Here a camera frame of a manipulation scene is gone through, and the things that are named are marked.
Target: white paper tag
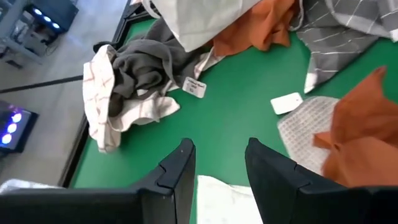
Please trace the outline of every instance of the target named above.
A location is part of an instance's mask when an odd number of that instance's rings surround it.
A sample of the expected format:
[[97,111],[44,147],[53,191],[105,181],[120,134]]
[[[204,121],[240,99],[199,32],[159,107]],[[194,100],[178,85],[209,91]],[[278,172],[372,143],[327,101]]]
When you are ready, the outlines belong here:
[[182,86],[182,90],[187,93],[191,93],[192,95],[203,98],[205,96],[207,85],[195,80],[191,77],[185,78],[184,84]]
[[275,114],[290,112],[300,106],[301,103],[303,103],[303,99],[299,93],[291,93],[271,100]]

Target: white cloth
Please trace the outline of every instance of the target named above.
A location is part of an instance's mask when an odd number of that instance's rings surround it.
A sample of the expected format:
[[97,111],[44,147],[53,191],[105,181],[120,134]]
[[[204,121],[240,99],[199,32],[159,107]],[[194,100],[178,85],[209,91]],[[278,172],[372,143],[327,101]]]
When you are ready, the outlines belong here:
[[[180,109],[166,91],[178,88],[170,81],[161,93],[154,92],[145,100],[126,100],[123,110],[115,118],[108,117],[109,99],[114,86],[114,73],[111,65],[116,51],[110,45],[102,46],[92,61],[83,66],[83,100],[85,114],[90,125],[89,134],[96,140],[100,152],[112,152],[120,145],[121,133],[132,124],[143,125],[168,116]],[[218,63],[223,57],[215,57],[213,49],[201,55],[195,66],[195,78],[202,71]]]
[[241,17],[260,0],[143,0],[146,11],[159,18],[152,2],[186,52],[195,50]]
[[277,124],[290,158],[319,175],[330,151],[313,146],[313,135],[330,130],[337,102],[327,96],[309,97]]
[[250,187],[198,176],[197,224],[262,224]]

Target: white checkered towel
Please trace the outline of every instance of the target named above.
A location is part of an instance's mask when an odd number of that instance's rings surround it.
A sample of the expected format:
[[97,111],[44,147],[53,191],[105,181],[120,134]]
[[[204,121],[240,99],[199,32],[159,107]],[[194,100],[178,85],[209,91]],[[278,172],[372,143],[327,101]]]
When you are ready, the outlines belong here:
[[313,146],[313,135],[330,130],[337,102],[332,97],[309,97],[277,124],[290,158],[319,175],[329,150]]
[[[115,118],[108,117],[109,98],[114,86],[114,73],[111,61],[116,51],[110,45],[102,46],[92,61],[83,67],[83,100],[85,114],[89,122],[89,134],[97,141],[100,152],[112,152],[120,145],[121,133],[132,124],[143,125],[168,116],[180,109],[171,97],[164,96],[167,91],[178,87],[171,81],[159,93],[154,92],[145,100],[126,100],[123,110]],[[218,63],[222,57],[215,57],[213,49],[200,56],[195,66],[195,78],[201,72]]]

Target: gray striped cloth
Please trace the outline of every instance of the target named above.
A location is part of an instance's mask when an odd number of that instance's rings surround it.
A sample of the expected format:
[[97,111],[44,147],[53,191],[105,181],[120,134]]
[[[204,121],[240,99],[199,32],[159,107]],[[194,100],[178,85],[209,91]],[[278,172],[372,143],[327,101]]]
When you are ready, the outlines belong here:
[[398,0],[303,0],[297,36],[311,57],[304,93],[329,80],[379,37],[398,41]]

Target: black plastic divider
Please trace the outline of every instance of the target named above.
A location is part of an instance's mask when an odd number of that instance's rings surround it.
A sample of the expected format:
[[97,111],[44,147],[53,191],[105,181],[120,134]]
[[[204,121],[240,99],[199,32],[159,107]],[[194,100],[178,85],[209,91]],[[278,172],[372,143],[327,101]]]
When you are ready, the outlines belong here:
[[[115,35],[113,37],[113,41],[116,43],[116,48],[120,48],[124,41],[127,38],[129,33],[129,28],[136,23],[148,21],[153,19],[147,12],[142,12],[140,14],[134,14],[136,10],[136,6],[130,6],[130,1],[127,1],[126,8],[122,14],[121,20],[118,24],[118,28],[116,29]],[[88,122],[85,115],[83,115],[83,119],[80,123],[79,131],[76,134],[75,141],[73,143],[73,150],[68,158],[67,166],[64,168],[62,178],[58,183],[59,186],[69,187],[73,177],[75,175],[76,169],[79,167],[81,161],[81,155],[83,154],[84,148],[86,146],[86,142],[88,139]]]

